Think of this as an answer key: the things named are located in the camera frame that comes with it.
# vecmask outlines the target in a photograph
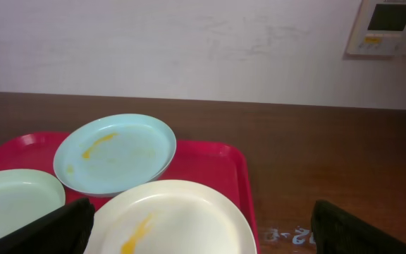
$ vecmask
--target wall-mounted control panel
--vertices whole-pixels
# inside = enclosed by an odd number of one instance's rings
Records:
[[[406,0],[363,0],[347,53],[395,56],[405,43]]]

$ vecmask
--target white plate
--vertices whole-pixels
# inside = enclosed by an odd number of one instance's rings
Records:
[[[65,204],[61,182],[43,171],[0,171],[0,238]]]
[[[94,217],[86,254],[255,254],[252,230],[224,195],[198,183],[132,188]]]

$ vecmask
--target brown table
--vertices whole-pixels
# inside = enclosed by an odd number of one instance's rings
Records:
[[[315,253],[311,234],[298,235],[318,199],[406,242],[406,111],[0,93],[0,144],[121,113],[157,117],[179,139],[238,147],[263,254]]]

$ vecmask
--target red tray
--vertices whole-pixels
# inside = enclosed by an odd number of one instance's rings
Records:
[[[39,132],[8,141],[0,147],[0,170],[38,169],[55,176],[54,154],[68,135],[69,133]],[[160,179],[194,181],[224,194],[239,207],[252,227],[259,253],[247,163],[235,147],[223,143],[179,140],[175,157]],[[67,203],[86,197],[67,187],[65,191]],[[110,200],[87,198],[97,210]]]

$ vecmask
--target plate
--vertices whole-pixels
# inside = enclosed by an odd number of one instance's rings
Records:
[[[62,184],[33,169],[0,171],[0,238],[65,204]]]
[[[108,116],[63,141],[54,173],[75,191],[110,197],[160,177],[175,151],[175,135],[164,122],[140,114]]]
[[[164,180],[127,190],[94,217],[86,254],[255,254],[239,209],[199,183]]]

